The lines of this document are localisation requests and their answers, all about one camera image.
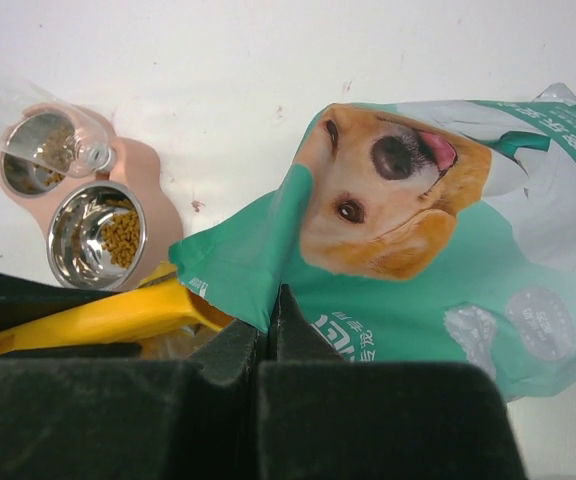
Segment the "pet bowl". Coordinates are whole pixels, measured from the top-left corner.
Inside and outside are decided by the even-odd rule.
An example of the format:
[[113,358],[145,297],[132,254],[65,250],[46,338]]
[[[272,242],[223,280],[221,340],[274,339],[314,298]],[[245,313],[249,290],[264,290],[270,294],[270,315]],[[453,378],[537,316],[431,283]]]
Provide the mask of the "pet bowl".
[[[67,169],[74,157],[74,127],[58,112],[42,112],[26,118],[10,133],[6,145],[15,151],[42,156],[44,163]],[[17,195],[36,197],[55,188],[63,175],[9,154],[2,156],[1,176]]]
[[[133,246],[126,246],[129,228],[115,232],[112,243],[128,248],[132,259],[124,256],[117,264],[108,249],[108,229],[126,223],[121,220],[126,214],[134,220],[135,213],[131,212],[137,217],[133,227],[139,226],[138,233],[133,228],[127,235],[128,241],[132,235]],[[144,210],[137,197],[120,183],[93,181],[73,191],[57,209],[48,229],[48,262],[65,287],[116,290],[139,263],[146,239]]]

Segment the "stainless steel bowl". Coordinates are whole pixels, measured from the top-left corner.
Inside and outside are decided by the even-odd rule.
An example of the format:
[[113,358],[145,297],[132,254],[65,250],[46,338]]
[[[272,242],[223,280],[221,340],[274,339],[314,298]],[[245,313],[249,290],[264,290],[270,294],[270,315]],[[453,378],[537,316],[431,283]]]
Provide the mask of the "stainless steel bowl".
[[[50,134],[63,127],[72,127],[66,116],[54,112],[38,113],[25,119],[13,130],[6,146],[15,152],[25,152],[30,157],[45,144]],[[46,169],[7,153],[2,156],[0,168],[8,187],[18,195],[43,195],[59,184],[59,181],[55,181],[46,185],[51,176]]]
[[[102,228],[113,214],[129,210],[117,206],[128,200],[139,217],[139,246],[128,268],[111,263],[102,249]],[[130,276],[146,243],[144,211],[135,195],[111,181],[94,181],[75,190],[57,209],[48,231],[48,261],[60,284],[66,287],[115,290]]]

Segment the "dog image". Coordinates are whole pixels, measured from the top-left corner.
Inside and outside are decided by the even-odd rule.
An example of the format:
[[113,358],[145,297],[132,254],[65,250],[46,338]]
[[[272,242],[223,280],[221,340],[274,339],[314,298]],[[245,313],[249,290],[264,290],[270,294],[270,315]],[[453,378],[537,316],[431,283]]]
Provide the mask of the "dog image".
[[332,273],[414,278],[481,198],[491,159],[486,147],[410,118],[329,106],[294,160],[314,182],[304,260]]

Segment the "pet food bag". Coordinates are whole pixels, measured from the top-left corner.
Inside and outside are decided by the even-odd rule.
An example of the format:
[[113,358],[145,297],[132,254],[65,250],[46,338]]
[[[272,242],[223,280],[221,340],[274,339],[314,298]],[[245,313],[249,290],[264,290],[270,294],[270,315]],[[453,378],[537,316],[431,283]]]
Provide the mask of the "pet food bag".
[[576,98],[331,105],[278,190],[170,249],[265,331],[280,284],[351,362],[471,362],[507,399],[576,381]]

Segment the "double pet bowl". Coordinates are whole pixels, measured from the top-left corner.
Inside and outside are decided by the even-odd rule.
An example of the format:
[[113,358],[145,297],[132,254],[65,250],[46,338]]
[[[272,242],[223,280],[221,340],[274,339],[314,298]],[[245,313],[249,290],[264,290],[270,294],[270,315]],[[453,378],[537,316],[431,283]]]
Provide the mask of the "double pet bowl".
[[118,137],[94,112],[49,103],[24,112],[4,143],[34,142],[32,148],[43,148],[55,162],[73,160],[69,156],[77,149],[68,149],[64,139],[72,140],[90,118],[106,132],[112,153],[106,168],[76,178],[0,151],[0,185],[39,224],[50,268],[62,286],[129,290],[182,238],[177,210],[160,187],[157,153]]

